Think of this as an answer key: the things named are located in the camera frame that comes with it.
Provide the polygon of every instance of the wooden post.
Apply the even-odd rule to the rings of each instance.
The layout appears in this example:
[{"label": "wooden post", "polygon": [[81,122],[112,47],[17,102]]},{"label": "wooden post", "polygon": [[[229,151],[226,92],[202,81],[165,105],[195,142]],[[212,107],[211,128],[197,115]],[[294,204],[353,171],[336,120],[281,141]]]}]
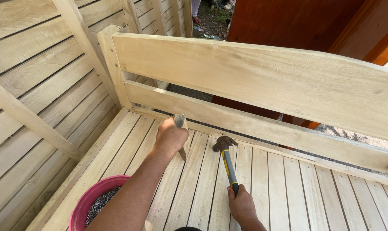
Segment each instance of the wooden post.
[{"label": "wooden post", "polygon": [[[185,120],[185,115],[183,114],[176,114],[174,116],[174,123],[179,128],[185,128],[188,130],[187,121]],[[181,149],[178,151],[178,153],[181,155],[181,158],[186,161],[188,152],[190,150],[190,140],[187,139],[184,143],[184,145],[181,147]]]},{"label": "wooden post", "polygon": [[154,10],[155,22],[159,35],[167,36],[166,19],[161,7],[161,0],[152,0],[152,9]]},{"label": "wooden post", "polygon": [[180,24],[180,14],[178,9],[178,0],[171,0],[171,8],[173,11],[174,17],[174,27],[176,28],[176,36],[181,37],[181,24]]},{"label": "wooden post", "polygon": [[83,153],[1,85],[0,108],[76,162],[81,160]]},{"label": "wooden post", "polygon": [[142,34],[139,17],[133,0],[119,0],[131,33]]},{"label": "wooden post", "polygon": [[85,23],[74,0],[53,0],[53,2],[81,49],[84,51],[84,54],[87,56],[87,59],[94,67],[94,70],[97,72],[97,75],[100,77],[111,98],[113,98],[118,108],[121,109],[121,104],[115,92],[113,82],[110,79],[103,54],[97,43],[94,42],[91,31]]},{"label": "wooden post", "polygon": [[125,90],[124,81],[126,79],[135,81],[136,75],[133,73],[122,71],[119,67],[119,63],[117,60],[117,53],[115,52],[114,43],[112,34],[120,31],[122,27],[117,25],[109,25],[104,30],[100,31],[97,34],[98,41],[101,46],[101,50],[103,52],[104,58],[107,62],[107,67],[109,69],[111,79],[113,81],[115,91],[117,92],[119,101],[122,107],[127,107],[128,110],[131,110],[131,106],[133,105],[127,96],[127,92]]}]

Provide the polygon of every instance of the wooden panel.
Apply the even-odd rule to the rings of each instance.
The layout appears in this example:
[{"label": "wooden panel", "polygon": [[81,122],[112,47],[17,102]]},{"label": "wooden panel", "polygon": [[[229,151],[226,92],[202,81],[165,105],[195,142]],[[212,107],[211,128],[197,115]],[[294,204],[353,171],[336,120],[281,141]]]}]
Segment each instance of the wooden panel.
[{"label": "wooden panel", "polygon": [[300,169],[311,230],[329,230],[315,166],[300,161]]},{"label": "wooden panel", "polygon": [[388,173],[388,150],[132,81],[126,81],[126,90],[129,100],[135,103],[182,113],[196,121]]},{"label": "wooden panel", "polygon": [[366,180],[367,186],[370,189],[375,205],[384,221],[388,231],[388,197],[381,184]]},{"label": "wooden panel", "polygon": [[[237,159],[237,146],[229,147],[231,162],[235,163]],[[228,230],[230,227],[230,207],[228,206],[227,186],[230,186],[227,172],[225,170],[224,161],[220,155],[217,181],[215,182],[214,198],[212,200],[212,208],[208,230]]]},{"label": "wooden panel", "polygon": [[366,181],[362,178],[354,176],[349,176],[349,178],[366,221],[368,230],[386,230],[384,223],[382,222],[381,215],[376,208],[374,199],[372,199]]},{"label": "wooden panel", "polygon": [[[315,51],[206,39],[115,34],[113,40],[124,71],[388,140],[387,68]],[[204,53],[226,59],[211,64]],[[156,61],[147,62],[148,56]],[[227,61],[236,65],[227,68]],[[187,71],[188,64],[202,69]]]},{"label": "wooden panel", "polygon": [[334,179],[329,169],[315,166],[327,220],[331,231],[348,231]]},{"label": "wooden panel", "polygon": [[257,217],[267,231],[270,231],[269,171],[267,152],[252,148],[251,196],[254,200]]},{"label": "wooden panel", "polygon": [[[236,177],[238,184],[243,184],[248,193],[251,193],[251,165],[252,165],[252,147],[238,145],[236,161]],[[230,230],[241,231],[241,226],[231,215]]]},{"label": "wooden panel", "polygon": [[238,2],[228,41],[327,51],[363,2],[364,0]]},{"label": "wooden panel", "polygon": [[310,225],[298,160],[284,157],[284,172],[287,186],[290,228],[291,230],[309,231]]},{"label": "wooden panel", "polygon": [[216,140],[217,137],[215,136],[208,137],[196,192],[191,206],[190,217],[187,223],[187,226],[196,227],[201,230],[207,230],[208,228],[212,196],[217,178],[220,153],[212,150],[212,146]]},{"label": "wooden panel", "polygon": [[139,115],[132,115],[132,113],[125,115],[113,135],[110,136],[103,148],[80,176],[63,202],[43,227],[43,230],[65,230],[68,228],[70,213],[73,211],[77,201],[89,187],[100,179],[139,117]]},{"label": "wooden panel", "polygon": [[270,230],[289,230],[287,192],[285,191],[284,163],[281,155],[268,153]]},{"label": "wooden panel", "polygon": [[363,216],[351,187],[348,175],[337,171],[332,171],[332,173],[350,231],[366,230],[367,228],[364,224]]},{"label": "wooden panel", "polygon": [[207,146],[208,135],[200,132],[194,133],[190,152],[181,174],[180,183],[174,197],[174,201],[167,218],[165,231],[174,231],[177,228],[187,226],[190,215],[191,203],[197,186],[198,175]]}]

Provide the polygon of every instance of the pink bowl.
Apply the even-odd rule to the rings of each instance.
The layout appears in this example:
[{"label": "pink bowl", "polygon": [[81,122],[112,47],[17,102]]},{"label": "pink bowl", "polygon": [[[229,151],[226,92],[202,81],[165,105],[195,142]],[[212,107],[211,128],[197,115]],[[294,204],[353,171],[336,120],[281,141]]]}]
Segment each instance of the pink bowl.
[{"label": "pink bowl", "polygon": [[87,213],[91,204],[110,188],[124,185],[130,176],[118,175],[105,178],[91,186],[78,200],[76,207],[71,213],[68,225],[69,231],[84,231]]}]

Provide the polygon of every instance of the light wood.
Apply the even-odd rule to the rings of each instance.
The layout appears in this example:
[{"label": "light wood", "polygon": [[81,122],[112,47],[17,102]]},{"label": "light wood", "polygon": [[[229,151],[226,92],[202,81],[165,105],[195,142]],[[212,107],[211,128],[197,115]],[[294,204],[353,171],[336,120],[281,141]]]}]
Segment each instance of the light wood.
[{"label": "light wood", "polygon": [[[237,146],[229,146],[231,162],[235,163],[237,160]],[[220,155],[217,181],[215,182],[214,198],[212,199],[212,208],[210,216],[210,224],[208,230],[228,230],[230,227],[230,207],[228,206],[227,186],[230,186],[227,172],[225,170],[224,161]]]},{"label": "light wood", "polygon": [[291,230],[309,231],[303,182],[298,160],[283,157]]},{"label": "light wood", "polygon": [[[187,122],[185,120],[185,115],[183,114],[176,114],[174,116],[174,123],[178,128],[184,128],[188,130]],[[178,153],[181,155],[181,158],[186,161],[188,152],[190,151],[190,140],[186,140],[184,145],[181,147],[181,149],[178,151]]]},{"label": "light wood", "polygon": [[68,228],[70,213],[73,211],[77,201],[89,187],[99,181],[107,165],[111,162],[139,117],[139,115],[132,115],[132,113],[125,115],[125,118],[115,128],[113,135],[105,142],[98,154],[86,167],[84,173],[80,174],[81,176],[63,199],[60,206],[55,210],[55,213],[44,225],[43,230],[64,230]]},{"label": "light wood", "polygon": [[157,30],[159,35],[167,35],[166,19],[161,7],[161,0],[152,0],[152,9],[155,15],[155,22],[157,24]]},{"label": "light wood", "polygon": [[172,11],[173,11],[173,17],[174,17],[174,26],[176,29],[176,36],[181,37],[181,24],[180,24],[180,14],[179,14],[179,7],[178,7],[178,0],[170,0]]},{"label": "light wood", "polygon": [[119,102],[121,103],[122,107],[127,107],[130,110],[132,104],[130,103],[130,101],[128,101],[128,95],[125,90],[124,80],[130,79],[132,81],[135,81],[136,80],[135,75],[122,71],[119,68],[117,54],[115,52],[113,39],[111,37],[112,34],[114,34],[115,32],[118,32],[121,29],[122,28],[119,26],[109,25],[104,30],[100,31],[97,34],[97,37],[99,39],[101,50],[103,52],[105,61],[107,63],[107,67],[109,69],[111,80],[113,81],[114,88],[118,96]]},{"label": "light wood", "polygon": [[284,163],[281,155],[268,153],[270,191],[270,230],[289,230]]},{"label": "light wood", "polygon": [[198,176],[196,192],[191,205],[190,217],[187,223],[187,226],[200,230],[207,230],[208,219],[210,218],[212,196],[214,194],[220,157],[219,152],[216,153],[212,150],[212,146],[216,141],[217,137],[208,137],[200,175]]},{"label": "light wood", "polygon": [[[236,178],[238,184],[243,184],[248,193],[251,193],[251,165],[252,165],[252,147],[247,145],[238,145],[236,160]],[[241,231],[241,226],[231,215],[230,230]]]},{"label": "light wood", "polygon": [[315,166],[330,231],[348,231],[334,179],[329,169]]},{"label": "light wood", "polygon": [[388,149],[332,136],[136,82],[125,83],[129,100],[169,113],[269,140],[299,150],[388,173]]},{"label": "light wood", "polygon": [[375,205],[384,221],[385,227],[388,231],[388,197],[381,184],[372,182],[366,179],[368,188],[374,199]]},{"label": "light wood", "polygon": [[[113,40],[124,71],[388,140],[388,68],[316,51],[207,39],[115,34]],[[211,64],[204,53],[226,59]],[[157,61],[144,62],[147,56]],[[227,61],[235,65],[227,68]],[[187,71],[188,64],[201,71]]]},{"label": "light wood", "polygon": [[83,154],[68,140],[39,118],[33,111],[24,106],[18,99],[0,86],[0,107],[27,128],[33,130],[43,139],[64,152],[68,157],[79,162]]},{"label": "light wood", "polygon": [[141,34],[141,25],[132,0],[119,0],[131,33]]},{"label": "light wood", "polygon": [[180,201],[173,204],[167,218],[165,231],[174,231],[185,227],[190,214],[191,203],[197,186],[201,163],[207,146],[208,135],[200,132],[194,133],[192,147],[187,156],[187,161],[181,174],[174,200]]},{"label": "light wood", "polygon": [[87,56],[87,59],[94,67],[94,70],[97,72],[97,75],[100,77],[111,98],[118,108],[121,108],[122,105],[115,92],[103,54],[97,43],[93,41],[91,31],[81,15],[80,10],[75,6],[74,0],[53,0],[53,2],[75,39],[78,41],[81,49],[84,51],[84,54]]},{"label": "light wood", "polygon": [[386,230],[381,215],[372,199],[366,181],[355,176],[348,176],[354,189],[356,198],[363,213],[369,231]]},{"label": "light wood", "polygon": [[257,217],[267,231],[270,231],[269,206],[269,171],[267,152],[252,148],[252,181],[251,196],[253,197]]},{"label": "light wood", "polygon": [[332,171],[332,173],[350,231],[366,230],[367,228],[348,175],[337,171]]}]

